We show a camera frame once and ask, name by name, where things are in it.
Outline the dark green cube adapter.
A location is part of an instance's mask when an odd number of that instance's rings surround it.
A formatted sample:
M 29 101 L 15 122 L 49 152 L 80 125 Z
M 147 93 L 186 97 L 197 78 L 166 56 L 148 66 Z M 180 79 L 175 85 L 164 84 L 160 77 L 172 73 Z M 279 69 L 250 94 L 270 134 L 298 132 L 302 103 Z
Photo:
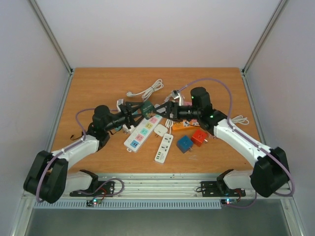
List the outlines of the dark green cube adapter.
M 155 115 L 154 109 L 154 105 L 148 100 L 144 101 L 143 105 L 140 107 L 141 114 L 146 120 L 149 120 Z

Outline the white cube adapter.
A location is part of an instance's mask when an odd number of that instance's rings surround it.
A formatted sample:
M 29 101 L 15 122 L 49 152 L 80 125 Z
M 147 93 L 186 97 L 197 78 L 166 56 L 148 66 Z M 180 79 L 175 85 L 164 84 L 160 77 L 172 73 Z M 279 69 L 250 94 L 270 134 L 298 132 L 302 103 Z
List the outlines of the white cube adapter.
M 133 125 L 131 125 L 130 127 L 127 127 L 127 125 L 124 124 L 122 128 L 123 128 L 123 132 L 128 135 L 130 135 L 135 130 L 135 127 Z

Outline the long white multicolour power strip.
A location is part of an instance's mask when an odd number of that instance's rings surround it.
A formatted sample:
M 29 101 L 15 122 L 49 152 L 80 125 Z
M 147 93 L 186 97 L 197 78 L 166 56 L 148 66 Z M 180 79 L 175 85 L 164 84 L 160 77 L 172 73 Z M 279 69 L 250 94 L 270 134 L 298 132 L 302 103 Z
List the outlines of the long white multicolour power strip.
M 162 117 L 160 115 L 155 115 L 149 120 L 144 118 L 125 140 L 126 150 L 128 152 L 138 152 L 161 120 Z

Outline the red cube adapter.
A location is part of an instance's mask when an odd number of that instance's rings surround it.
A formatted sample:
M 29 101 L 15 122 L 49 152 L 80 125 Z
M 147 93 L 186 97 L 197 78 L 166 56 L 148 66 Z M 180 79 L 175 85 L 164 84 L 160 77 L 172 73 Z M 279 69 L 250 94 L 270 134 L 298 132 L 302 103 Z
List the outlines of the red cube adapter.
M 206 132 L 202 130 L 196 130 L 191 137 L 191 141 L 198 147 L 201 147 L 202 144 L 206 142 L 207 138 L 208 134 Z

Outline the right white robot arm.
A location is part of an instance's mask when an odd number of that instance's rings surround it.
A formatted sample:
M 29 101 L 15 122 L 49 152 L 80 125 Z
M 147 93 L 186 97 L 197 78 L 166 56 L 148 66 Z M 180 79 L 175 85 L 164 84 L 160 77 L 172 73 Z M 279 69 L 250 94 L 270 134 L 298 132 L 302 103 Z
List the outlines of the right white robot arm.
M 155 108 L 154 113 L 174 122 L 195 119 L 203 130 L 229 144 L 252 165 L 249 181 L 260 196 L 268 198 L 290 181 L 282 148 L 271 148 L 234 125 L 228 115 L 213 108 L 205 88 L 193 88 L 190 95 L 191 105 L 167 101 Z

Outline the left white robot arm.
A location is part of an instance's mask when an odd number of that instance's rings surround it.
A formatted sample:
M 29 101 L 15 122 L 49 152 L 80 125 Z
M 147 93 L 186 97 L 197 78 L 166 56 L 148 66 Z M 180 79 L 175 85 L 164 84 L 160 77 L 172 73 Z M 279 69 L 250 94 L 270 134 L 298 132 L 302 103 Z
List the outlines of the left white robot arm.
M 87 170 L 69 174 L 68 170 L 90 154 L 100 151 L 109 141 L 112 130 L 138 125 L 143 119 L 137 114 L 143 102 L 124 102 L 113 114 L 105 105 L 93 109 L 92 122 L 82 129 L 82 136 L 72 144 L 54 152 L 40 151 L 27 174 L 23 189 L 41 203 L 55 203 L 63 194 L 79 192 L 95 195 L 101 186 L 98 176 Z

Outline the small white flat adapter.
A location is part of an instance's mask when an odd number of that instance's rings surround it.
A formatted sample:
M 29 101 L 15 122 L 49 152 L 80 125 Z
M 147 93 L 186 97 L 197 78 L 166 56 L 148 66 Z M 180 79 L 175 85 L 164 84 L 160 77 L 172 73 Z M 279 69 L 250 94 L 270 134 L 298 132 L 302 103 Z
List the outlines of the small white flat adapter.
M 168 129 L 162 124 L 158 124 L 154 128 L 155 137 L 163 137 L 164 134 L 166 134 L 167 132 L 168 132 Z

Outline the orange power strip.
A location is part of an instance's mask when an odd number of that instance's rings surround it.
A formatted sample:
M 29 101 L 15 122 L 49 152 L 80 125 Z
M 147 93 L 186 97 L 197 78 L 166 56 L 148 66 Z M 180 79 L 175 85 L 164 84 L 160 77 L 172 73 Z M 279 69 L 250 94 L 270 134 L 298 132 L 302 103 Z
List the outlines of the orange power strip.
M 194 127 L 199 127 L 199 123 L 197 120 L 193 119 L 190 121 L 183 120 L 181 122 L 174 122 L 172 126 L 173 131 L 180 131 L 180 130 L 186 130 L 186 129 L 191 129 Z

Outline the white power strip with USB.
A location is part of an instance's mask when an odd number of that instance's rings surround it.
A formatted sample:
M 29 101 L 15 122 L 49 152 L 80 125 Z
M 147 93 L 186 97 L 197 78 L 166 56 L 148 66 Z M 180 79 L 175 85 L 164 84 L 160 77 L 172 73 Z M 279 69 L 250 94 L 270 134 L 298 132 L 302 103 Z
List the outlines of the white power strip with USB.
M 165 133 L 155 155 L 155 161 L 163 164 L 170 150 L 173 141 L 173 135 Z

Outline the blue cube adapter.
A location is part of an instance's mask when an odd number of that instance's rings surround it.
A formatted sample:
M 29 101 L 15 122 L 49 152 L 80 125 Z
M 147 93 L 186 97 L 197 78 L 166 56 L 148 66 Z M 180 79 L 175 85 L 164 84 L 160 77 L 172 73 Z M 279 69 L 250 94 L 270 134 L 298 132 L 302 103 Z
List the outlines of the blue cube adapter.
M 186 153 L 191 150 L 193 142 L 187 135 L 184 135 L 177 141 L 176 146 L 182 153 Z

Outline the left small circuit board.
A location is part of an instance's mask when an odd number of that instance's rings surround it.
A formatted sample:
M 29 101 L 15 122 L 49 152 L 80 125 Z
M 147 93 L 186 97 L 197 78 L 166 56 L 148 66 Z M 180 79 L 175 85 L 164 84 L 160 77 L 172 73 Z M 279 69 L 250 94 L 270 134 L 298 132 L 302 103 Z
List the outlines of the left small circuit board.
M 99 205 L 101 203 L 102 203 L 102 200 L 100 199 L 87 200 L 86 207 L 95 207 L 96 205 Z

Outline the small circuit board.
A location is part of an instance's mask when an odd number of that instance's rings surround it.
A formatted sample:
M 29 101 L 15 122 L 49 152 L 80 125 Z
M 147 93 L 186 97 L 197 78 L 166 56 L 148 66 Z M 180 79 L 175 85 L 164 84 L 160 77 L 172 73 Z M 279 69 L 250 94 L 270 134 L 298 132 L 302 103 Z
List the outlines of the small circuit board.
M 96 205 L 99 205 L 101 203 L 102 203 L 102 200 L 100 199 L 87 200 L 86 207 L 95 207 Z
M 222 205 L 233 205 L 238 203 L 237 199 L 231 199 L 231 198 L 227 198 L 227 199 L 221 199 L 221 204 Z

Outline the right small circuit board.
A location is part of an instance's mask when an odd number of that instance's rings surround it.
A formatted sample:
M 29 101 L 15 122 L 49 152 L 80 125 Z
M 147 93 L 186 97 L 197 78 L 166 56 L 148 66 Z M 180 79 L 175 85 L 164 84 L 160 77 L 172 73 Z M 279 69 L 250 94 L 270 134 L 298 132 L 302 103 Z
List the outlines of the right small circuit board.
M 238 203 L 237 199 L 231 199 L 231 198 L 227 198 L 227 199 L 221 199 L 221 204 L 222 205 L 233 205 Z

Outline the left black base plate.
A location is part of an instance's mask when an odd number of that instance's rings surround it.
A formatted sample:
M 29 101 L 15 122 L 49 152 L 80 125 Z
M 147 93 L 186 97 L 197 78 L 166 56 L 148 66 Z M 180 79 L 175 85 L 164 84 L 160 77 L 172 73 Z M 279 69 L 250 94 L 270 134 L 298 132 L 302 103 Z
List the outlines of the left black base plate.
M 98 196 L 98 195 L 111 195 L 114 193 L 114 190 L 115 190 L 115 182 L 114 181 L 109 181 L 108 183 L 104 184 L 103 185 L 103 181 L 99 181 L 98 182 L 98 186 L 97 187 L 100 187 L 101 188 L 96 191 L 95 193 L 89 195 L 89 194 L 84 194 L 84 193 L 81 193 L 81 192 L 78 192 L 78 191 L 73 191 L 73 192 L 70 192 L 70 196 L 71 197 L 94 197 L 94 196 Z

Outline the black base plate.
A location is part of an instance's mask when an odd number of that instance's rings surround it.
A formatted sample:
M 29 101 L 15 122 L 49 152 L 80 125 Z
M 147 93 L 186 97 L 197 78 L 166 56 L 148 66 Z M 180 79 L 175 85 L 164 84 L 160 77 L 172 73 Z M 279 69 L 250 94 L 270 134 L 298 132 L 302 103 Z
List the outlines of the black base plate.
M 108 183 L 104 184 L 103 185 L 103 181 L 99 181 L 98 182 L 98 186 L 97 187 L 100 187 L 101 188 L 96 191 L 95 193 L 89 195 L 89 194 L 84 194 L 84 193 L 81 193 L 81 192 L 78 192 L 78 191 L 73 191 L 73 192 L 70 192 L 70 196 L 71 197 L 94 197 L 94 196 L 98 196 L 98 195 L 111 195 L 114 193 L 114 190 L 115 190 L 115 182 L 114 181 L 109 181 Z
M 217 181 L 202 181 L 196 188 L 203 197 L 245 197 L 246 192 L 240 188 L 229 189 L 224 183 Z

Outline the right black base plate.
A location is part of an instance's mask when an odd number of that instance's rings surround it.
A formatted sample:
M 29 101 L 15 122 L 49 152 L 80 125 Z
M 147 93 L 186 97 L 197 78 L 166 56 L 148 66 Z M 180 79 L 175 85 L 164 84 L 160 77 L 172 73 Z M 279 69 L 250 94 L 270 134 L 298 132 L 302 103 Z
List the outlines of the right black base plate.
M 245 197 L 246 192 L 240 188 L 229 189 L 224 183 L 217 181 L 202 181 L 196 188 L 203 197 Z

